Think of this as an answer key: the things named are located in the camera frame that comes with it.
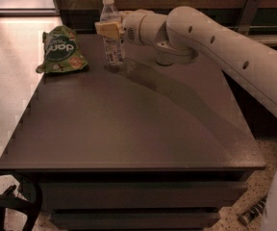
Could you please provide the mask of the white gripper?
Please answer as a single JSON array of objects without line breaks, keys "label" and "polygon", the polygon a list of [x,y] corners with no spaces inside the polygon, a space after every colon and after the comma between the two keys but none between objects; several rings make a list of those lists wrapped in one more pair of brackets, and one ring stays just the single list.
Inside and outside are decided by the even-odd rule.
[{"label": "white gripper", "polygon": [[144,9],[120,11],[119,14],[122,24],[96,22],[96,33],[109,39],[121,39],[125,33],[128,42],[139,46],[156,46],[168,40],[166,15]]}]

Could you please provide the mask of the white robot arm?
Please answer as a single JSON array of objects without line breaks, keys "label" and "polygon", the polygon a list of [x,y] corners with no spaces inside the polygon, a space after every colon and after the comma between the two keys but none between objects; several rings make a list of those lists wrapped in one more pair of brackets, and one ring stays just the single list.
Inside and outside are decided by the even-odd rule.
[{"label": "white robot arm", "polygon": [[191,7],[163,15],[146,10],[102,17],[96,32],[158,52],[158,63],[188,64],[198,54],[220,68],[277,118],[277,51],[223,27]]}]

